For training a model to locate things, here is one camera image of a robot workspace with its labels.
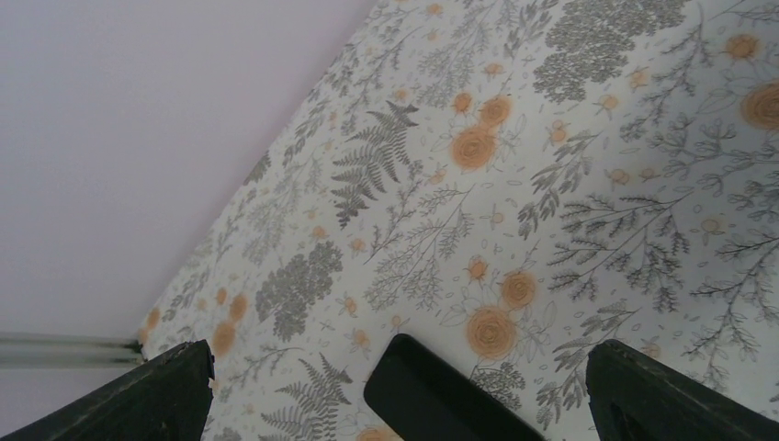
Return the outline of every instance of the ceiling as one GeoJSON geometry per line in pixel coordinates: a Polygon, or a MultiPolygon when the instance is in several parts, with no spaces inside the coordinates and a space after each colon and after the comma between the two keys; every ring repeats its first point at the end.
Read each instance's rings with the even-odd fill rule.
{"type": "Polygon", "coordinates": [[[133,335],[373,3],[0,3],[0,331],[133,335]]]}

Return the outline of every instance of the floral wallpaper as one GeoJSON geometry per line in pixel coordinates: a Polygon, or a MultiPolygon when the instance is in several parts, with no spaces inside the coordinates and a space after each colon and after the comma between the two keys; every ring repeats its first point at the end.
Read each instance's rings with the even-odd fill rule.
{"type": "Polygon", "coordinates": [[[412,334],[548,439],[618,338],[779,419],[779,3],[380,1],[140,339],[208,339],[214,440],[398,437],[412,334]]]}

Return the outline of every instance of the gray fern leaf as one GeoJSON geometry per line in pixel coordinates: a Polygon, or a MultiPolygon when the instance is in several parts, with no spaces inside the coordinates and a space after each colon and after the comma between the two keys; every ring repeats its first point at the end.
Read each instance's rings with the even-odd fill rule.
{"type": "Polygon", "coordinates": [[[260,159],[259,162],[254,166],[252,171],[249,173],[249,175],[246,177],[246,179],[243,180],[243,184],[245,186],[248,186],[249,183],[257,182],[260,179],[265,176],[265,173],[267,172],[268,168],[270,168],[270,154],[266,152],[262,159],[260,159]]]}
{"type": "Polygon", "coordinates": [[[261,440],[274,439],[335,439],[338,406],[351,404],[346,399],[343,384],[351,384],[352,379],[345,370],[336,370],[320,354],[322,370],[317,370],[306,360],[300,359],[305,367],[309,381],[287,385],[277,392],[292,397],[297,405],[284,407],[272,413],[261,413],[260,417],[282,432],[284,435],[260,435],[261,440]]]}
{"type": "Polygon", "coordinates": [[[417,124],[408,117],[418,109],[414,106],[400,107],[391,102],[389,112],[368,112],[377,124],[355,134],[349,141],[362,141],[363,145],[347,153],[343,158],[333,161],[336,167],[347,169],[332,177],[333,181],[345,183],[344,187],[331,192],[339,200],[335,207],[341,228],[367,209],[366,199],[377,200],[377,193],[386,193],[385,176],[399,183],[397,166],[411,167],[411,159],[406,153],[406,132],[417,124]]]}

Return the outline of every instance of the orange flower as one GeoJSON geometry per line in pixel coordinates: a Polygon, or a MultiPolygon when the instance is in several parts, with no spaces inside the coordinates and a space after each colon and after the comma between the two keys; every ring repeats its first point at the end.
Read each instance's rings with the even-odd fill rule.
{"type": "Polygon", "coordinates": [[[646,343],[641,347],[641,352],[643,352],[644,355],[655,359],[660,358],[660,345],[656,343],[646,343]]]}
{"type": "Polygon", "coordinates": [[[492,128],[500,126],[509,118],[511,100],[508,96],[496,96],[481,105],[479,110],[480,123],[492,128]]]}
{"type": "Polygon", "coordinates": [[[160,322],[160,309],[154,308],[151,312],[149,312],[149,316],[146,317],[146,327],[149,328],[149,330],[154,329],[157,327],[157,323],[160,322]]]}
{"type": "Polygon", "coordinates": [[[647,68],[639,69],[630,74],[630,88],[633,90],[638,89],[649,84],[649,75],[647,75],[647,68]]]}
{"type": "Polygon", "coordinates": [[[439,168],[438,170],[435,170],[435,174],[430,176],[430,179],[428,179],[427,182],[433,185],[441,184],[445,176],[446,176],[446,169],[439,168]]]}
{"type": "Polygon", "coordinates": [[[725,43],[725,52],[733,60],[748,60],[757,53],[759,41],[752,35],[740,34],[730,37],[725,43]]]}
{"type": "Polygon", "coordinates": [[[217,304],[223,305],[226,299],[227,299],[227,289],[220,288],[220,290],[217,291],[217,304]]]}
{"type": "Polygon", "coordinates": [[[365,251],[365,241],[363,241],[360,238],[354,239],[351,243],[349,243],[349,248],[352,249],[355,253],[362,253],[365,251]]]}
{"type": "Polygon", "coordinates": [[[536,296],[536,280],[525,271],[516,270],[506,274],[501,286],[501,297],[509,308],[524,308],[536,296]]]}
{"type": "Polygon", "coordinates": [[[491,62],[490,64],[487,64],[487,67],[484,68],[484,73],[492,78],[495,75],[500,75],[503,73],[503,66],[497,62],[491,62]]]}
{"type": "Polygon", "coordinates": [[[470,258],[470,261],[468,262],[468,268],[466,268],[466,271],[468,271],[468,275],[470,277],[470,282],[477,280],[481,283],[482,280],[487,276],[487,264],[484,263],[483,260],[481,260],[480,255],[474,255],[470,258]]]}
{"type": "Polygon", "coordinates": [[[549,134],[549,140],[552,142],[563,142],[568,138],[568,133],[565,131],[565,123],[561,120],[556,120],[552,123],[552,132],[549,134]]]}
{"type": "Polygon", "coordinates": [[[351,297],[347,297],[346,300],[344,300],[344,308],[346,309],[346,312],[349,313],[349,315],[354,316],[355,312],[357,312],[357,302],[351,297]]]}
{"type": "Polygon", "coordinates": [[[460,92],[455,96],[455,104],[452,107],[455,108],[455,113],[463,114],[469,111],[470,102],[472,98],[468,92],[460,92]]]}
{"type": "Polygon", "coordinates": [[[431,16],[440,16],[444,12],[444,7],[438,3],[433,3],[427,7],[427,13],[431,16]]]}
{"type": "Polygon", "coordinates": [[[367,338],[365,331],[363,331],[362,329],[358,329],[355,332],[355,345],[358,345],[363,349],[366,349],[370,346],[370,339],[367,338]]]}
{"type": "Polygon", "coordinates": [[[392,429],[384,427],[366,427],[357,434],[356,441],[390,441],[399,439],[392,429]]]}
{"type": "Polygon", "coordinates": [[[611,177],[611,182],[619,184],[620,186],[623,186],[630,181],[630,175],[621,168],[617,168],[615,171],[611,172],[609,177],[611,177]]]}
{"type": "Polygon", "coordinates": [[[516,327],[508,312],[485,306],[476,310],[466,330],[471,350],[490,360],[504,358],[516,342],[516,327]]]}
{"type": "Polygon", "coordinates": [[[708,218],[701,222],[701,230],[704,232],[719,232],[719,220],[708,218]]]}
{"type": "Polygon", "coordinates": [[[215,356],[225,356],[232,349],[235,343],[235,325],[232,322],[221,322],[211,337],[215,356]]]}
{"type": "Polygon", "coordinates": [[[408,96],[409,96],[409,91],[406,89],[398,89],[395,91],[395,99],[397,99],[401,103],[404,102],[408,96]]]}
{"type": "Polygon", "coordinates": [[[655,169],[652,167],[647,167],[641,170],[641,173],[638,175],[643,178],[645,182],[659,176],[657,173],[655,173],[655,169]]]}
{"type": "Polygon", "coordinates": [[[311,237],[314,239],[325,239],[327,237],[327,232],[324,230],[324,228],[317,225],[314,227],[313,231],[311,231],[311,237]]]}
{"type": "Polygon", "coordinates": [[[238,322],[243,318],[243,315],[246,313],[246,308],[248,306],[249,300],[246,298],[246,295],[243,293],[239,294],[235,297],[235,299],[232,300],[232,303],[230,304],[230,318],[234,322],[238,322]]]}
{"type": "Polygon", "coordinates": [[[757,129],[779,130],[779,81],[761,85],[745,96],[741,116],[757,129]]]}
{"type": "Polygon", "coordinates": [[[481,127],[465,129],[452,141],[451,153],[463,170],[476,170],[495,154],[495,138],[481,127]]]}
{"type": "Polygon", "coordinates": [[[619,100],[613,95],[601,96],[601,99],[599,99],[598,102],[606,110],[614,110],[616,106],[619,105],[619,100]]]}

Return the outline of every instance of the wall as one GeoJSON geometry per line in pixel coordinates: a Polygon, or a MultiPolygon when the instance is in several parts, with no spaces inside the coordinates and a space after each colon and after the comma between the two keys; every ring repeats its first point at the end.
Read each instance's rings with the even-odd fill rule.
{"type": "Polygon", "coordinates": [[[0,436],[60,409],[127,372],[113,369],[0,369],[0,436]]]}
{"type": "Polygon", "coordinates": [[[373,3],[0,3],[0,331],[134,335],[373,3]]]}

